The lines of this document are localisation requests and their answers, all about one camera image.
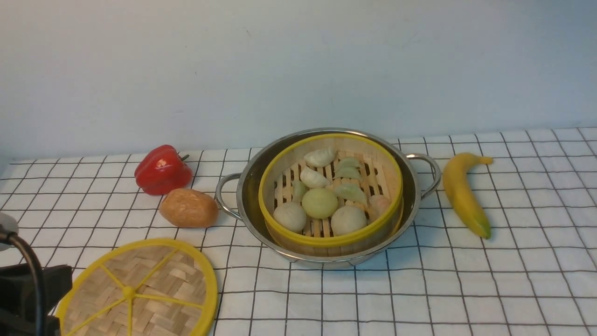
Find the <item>dumpling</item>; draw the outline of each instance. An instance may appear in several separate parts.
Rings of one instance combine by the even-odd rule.
[[[304,156],[304,160],[311,167],[322,168],[332,163],[336,158],[336,151],[332,147],[317,149],[316,151],[308,152]]]
[[[307,214],[298,203],[288,202],[273,211],[273,218],[286,229],[298,233],[307,223]]]
[[[361,162],[356,157],[345,157],[338,164],[335,165],[336,170],[340,170],[342,168],[361,168]]]
[[[356,179],[359,182],[363,181],[363,176],[361,176],[361,173],[354,167],[344,167],[336,170],[334,179],[338,178]]]
[[[357,202],[367,206],[367,196],[356,184],[353,183],[342,183],[334,187],[334,194],[345,200]]]
[[[343,206],[332,215],[330,223],[334,236],[342,236],[367,226],[365,212],[356,206]]]
[[[306,192],[307,186],[302,181],[293,181],[293,202],[300,203]]]
[[[302,171],[300,172],[300,180],[311,189],[323,188],[331,184],[331,182],[325,178],[324,175],[314,171],[309,167],[302,168]]]
[[[303,209],[310,217],[325,219],[338,209],[338,198],[326,188],[309,190],[303,197]]]
[[[382,213],[385,213],[391,203],[392,201],[384,195],[371,196],[369,198],[369,217],[371,220],[375,221]]]

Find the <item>black cable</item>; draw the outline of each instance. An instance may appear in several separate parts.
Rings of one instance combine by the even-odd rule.
[[[27,262],[31,275],[33,277],[33,286],[35,287],[35,336],[45,336],[45,287],[44,273],[41,269],[39,259],[33,249],[26,241],[19,237],[15,232],[6,231],[0,225],[0,242],[13,245],[21,252]]]

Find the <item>banana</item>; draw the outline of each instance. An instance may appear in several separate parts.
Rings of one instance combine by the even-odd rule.
[[[444,168],[442,179],[450,204],[460,220],[477,236],[491,238],[489,219],[470,188],[467,172],[478,164],[492,164],[493,158],[459,153]]]

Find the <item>grid tablecloth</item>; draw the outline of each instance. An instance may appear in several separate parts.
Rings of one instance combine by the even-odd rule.
[[[0,181],[0,210],[42,264],[76,277],[120,245],[184,240],[212,262],[221,295],[210,335],[597,335],[597,127],[390,140],[443,168],[455,153],[492,156],[469,180],[493,226],[474,236],[440,185],[414,225],[351,269],[309,270],[264,247],[223,212],[207,230],[170,225],[140,193],[144,157],[20,161]],[[213,194],[260,148],[185,152],[192,188]],[[422,186],[430,167],[413,162]],[[224,198],[235,205],[234,182]],[[14,248],[0,266],[23,262]]]

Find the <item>pot handle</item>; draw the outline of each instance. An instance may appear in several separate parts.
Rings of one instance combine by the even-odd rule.
[[[433,174],[433,183],[431,184],[431,186],[429,188],[427,188],[427,190],[423,191],[423,193],[421,194],[421,199],[427,198],[427,196],[429,196],[429,195],[431,195],[431,193],[435,192],[435,190],[439,186],[439,181],[441,181],[441,179],[442,179],[442,174],[441,174],[439,165],[430,156],[421,154],[421,153],[408,154],[407,158],[409,160],[423,160],[431,165],[431,174]]]
[[[222,208],[222,210],[224,210],[224,212],[226,212],[226,214],[228,214],[229,216],[234,217],[242,222],[242,217],[240,216],[240,214],[238,212],[232,210],[229,206],[227,206],[224,203],[224,199],[222,198],[222,187],[224,187],[224,184],[226,184],[232,180],[238,180],[239,178],[241,178],[240,173],[234,173],[234,174],[223,176],[218,181],[218,184],[216,185],[216,201],[220,205],[220,208]]]

